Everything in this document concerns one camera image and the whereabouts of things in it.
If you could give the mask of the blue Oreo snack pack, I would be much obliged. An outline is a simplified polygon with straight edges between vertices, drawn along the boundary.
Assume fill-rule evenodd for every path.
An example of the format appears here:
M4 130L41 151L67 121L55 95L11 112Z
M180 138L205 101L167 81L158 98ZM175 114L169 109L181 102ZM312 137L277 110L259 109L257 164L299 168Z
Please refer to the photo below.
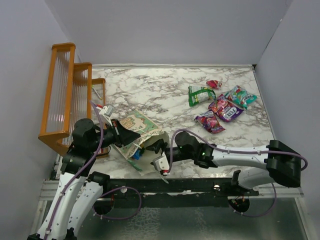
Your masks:
M136 152L132 155L132 158L135 160L139 160L144 153L144 149L137 149Z

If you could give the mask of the green snack pouch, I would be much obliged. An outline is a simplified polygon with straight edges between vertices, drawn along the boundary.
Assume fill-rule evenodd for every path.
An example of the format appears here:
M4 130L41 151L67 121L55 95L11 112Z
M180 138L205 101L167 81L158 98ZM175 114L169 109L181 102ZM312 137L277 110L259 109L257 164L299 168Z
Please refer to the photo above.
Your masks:
M188 86L188 104L190 107L194 107L202 102L215 99L216 93L211 88L195 85Z

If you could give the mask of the purple Fox's candy bag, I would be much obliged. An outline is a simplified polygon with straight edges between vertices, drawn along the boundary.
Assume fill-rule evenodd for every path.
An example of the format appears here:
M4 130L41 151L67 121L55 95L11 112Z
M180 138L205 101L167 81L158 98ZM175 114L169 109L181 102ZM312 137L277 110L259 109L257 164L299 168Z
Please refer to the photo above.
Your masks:
M222 121L229 123L243 113L243 109L220 94L209 106L208 109L213 111Z

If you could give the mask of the small red snack packet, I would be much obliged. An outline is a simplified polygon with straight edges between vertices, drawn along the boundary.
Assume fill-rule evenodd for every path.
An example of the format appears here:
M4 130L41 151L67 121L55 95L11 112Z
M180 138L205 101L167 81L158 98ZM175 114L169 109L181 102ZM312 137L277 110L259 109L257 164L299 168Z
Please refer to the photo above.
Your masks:
M206 85L211 89L219 90L222 87L222 82L219 80L208 80Z

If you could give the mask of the green paper gift bag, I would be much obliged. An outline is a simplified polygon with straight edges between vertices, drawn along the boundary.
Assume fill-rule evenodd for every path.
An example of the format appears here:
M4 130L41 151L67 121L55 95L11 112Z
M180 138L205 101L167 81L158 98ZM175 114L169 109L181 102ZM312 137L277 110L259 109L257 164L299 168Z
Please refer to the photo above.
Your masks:
M128 115L120 120L123 127L128 130L134 131L140 134L140 138L136 139L133 143L124 147L115 147L125 160L133 167L141 176L150 173L157 173L160 178L167 184L166 176L162 176L155 170L151 162L157 157L161 156L161 153L155 154L152 151L146 150L146 147L152 145L159 139L164 139L170 146L169 135L154 121L148 118L138 109L132 110ZM139 160L133 159L132 155L137 149L144 149L143 155Z

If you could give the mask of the purple red fruit candy bag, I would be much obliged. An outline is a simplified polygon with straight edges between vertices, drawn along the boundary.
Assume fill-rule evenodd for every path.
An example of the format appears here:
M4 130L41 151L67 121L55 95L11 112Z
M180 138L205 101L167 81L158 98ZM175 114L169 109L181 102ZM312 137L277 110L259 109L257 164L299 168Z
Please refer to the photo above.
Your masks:
M196 115L193 121L199 123L207 132L212 134L217 134L225 130L225 128L220 125L212 110Z

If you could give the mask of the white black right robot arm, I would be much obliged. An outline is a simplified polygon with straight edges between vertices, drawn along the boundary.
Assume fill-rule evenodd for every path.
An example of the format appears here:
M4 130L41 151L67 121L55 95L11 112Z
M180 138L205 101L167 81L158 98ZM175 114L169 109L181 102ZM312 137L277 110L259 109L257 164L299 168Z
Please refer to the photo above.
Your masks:
M301 156L278 140L268 145L227 147L199 142L200 137L189 130L177 133L171 143L159 139L146 150L159 154L154 168L163 176L170 173L174 162L192 160L198 167L209 169L224 166L246 167L233 173L229 189L240 196L256 186L277 183L287 188L301 185Z

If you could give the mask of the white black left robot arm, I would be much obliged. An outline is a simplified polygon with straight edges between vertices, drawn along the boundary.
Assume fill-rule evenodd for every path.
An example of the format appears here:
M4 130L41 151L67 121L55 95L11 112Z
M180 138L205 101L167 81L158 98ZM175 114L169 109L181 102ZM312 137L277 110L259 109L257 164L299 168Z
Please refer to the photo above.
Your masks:
M80 227L96 200L111 190L110 176L90 172L101 148L124 147L140 137L116 119L104 128L89 118L78 120L73 141L63 156L61 175L50 209L41 227L30 240L75 240Z

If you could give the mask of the green Fox's mint candy bag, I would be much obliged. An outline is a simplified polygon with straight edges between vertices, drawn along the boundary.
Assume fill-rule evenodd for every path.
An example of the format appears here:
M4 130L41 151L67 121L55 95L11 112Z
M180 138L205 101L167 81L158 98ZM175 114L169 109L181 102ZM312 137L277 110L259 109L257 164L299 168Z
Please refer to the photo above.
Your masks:
M256 95L249 93L245 88L236 85L224 94L224 97L241 108L247 109L250 104L258 98Z

